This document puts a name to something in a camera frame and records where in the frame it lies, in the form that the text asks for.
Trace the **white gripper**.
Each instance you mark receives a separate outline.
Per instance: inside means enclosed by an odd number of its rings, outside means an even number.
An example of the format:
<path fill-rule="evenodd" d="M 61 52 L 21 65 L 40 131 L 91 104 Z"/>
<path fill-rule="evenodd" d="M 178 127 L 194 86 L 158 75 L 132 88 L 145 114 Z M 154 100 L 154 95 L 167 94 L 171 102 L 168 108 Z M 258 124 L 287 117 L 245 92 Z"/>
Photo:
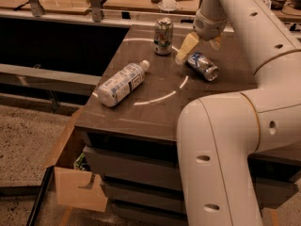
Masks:
<path fill-rule="evenodd" d="M 206 13 L 200 8 L 195 17 L 194 29 L 197 32 L 189 33 L 184 39 L 182 46 L 175 57 L 178 65 L 182 65 L 187 56 L 194 50 L 199 43 L 199 38 L 209 40 L 215 51 L 221 48 L 222 36 L 220 35 L 228 22 L 227 15 L 223 9 Z"/>

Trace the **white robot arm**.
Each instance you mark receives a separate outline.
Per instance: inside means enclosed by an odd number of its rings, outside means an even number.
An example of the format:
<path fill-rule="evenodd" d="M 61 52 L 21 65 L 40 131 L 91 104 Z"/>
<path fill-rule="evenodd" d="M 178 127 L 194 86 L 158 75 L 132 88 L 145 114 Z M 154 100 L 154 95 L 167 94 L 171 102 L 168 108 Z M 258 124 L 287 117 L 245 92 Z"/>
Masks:
<path fill-rule="evenodd" d="M 301 44 L 262 0 L 203 0 L 176 61 L 230 24 L 257 87 L 189 103 L 177 151 L 189 226 L 262 226 L 247 158 L 299 141 Z"/>

